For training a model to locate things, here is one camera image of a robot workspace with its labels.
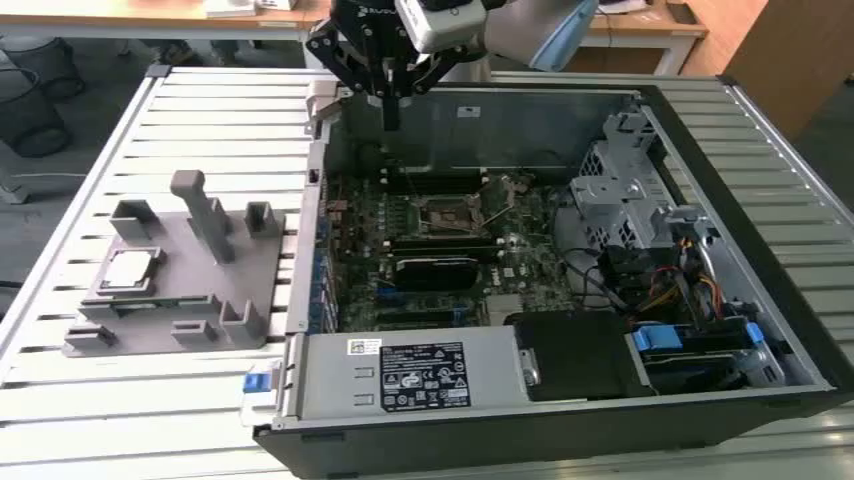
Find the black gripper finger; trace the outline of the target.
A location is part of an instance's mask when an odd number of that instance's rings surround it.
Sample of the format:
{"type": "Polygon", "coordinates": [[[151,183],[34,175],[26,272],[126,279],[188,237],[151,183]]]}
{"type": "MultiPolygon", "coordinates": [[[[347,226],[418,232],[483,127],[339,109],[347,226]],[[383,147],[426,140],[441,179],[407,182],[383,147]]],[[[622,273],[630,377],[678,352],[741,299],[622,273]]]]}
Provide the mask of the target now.
{"type": "Polygon", "coordinates": [[[403,99],[422,95],[438,84],[453,67],[469,57],[467,48],[450,48],[414,65],[413,56],[397,55],[391,61],[391,130],[401,128],[403,99]]]}
{"type": "Polygon", "coordinates": [[[306,46],[323,66],[355,93],[379,101],[382,125],[391,130],[391,83],[374,20],[327,19],[312,29],[306,46]]]}

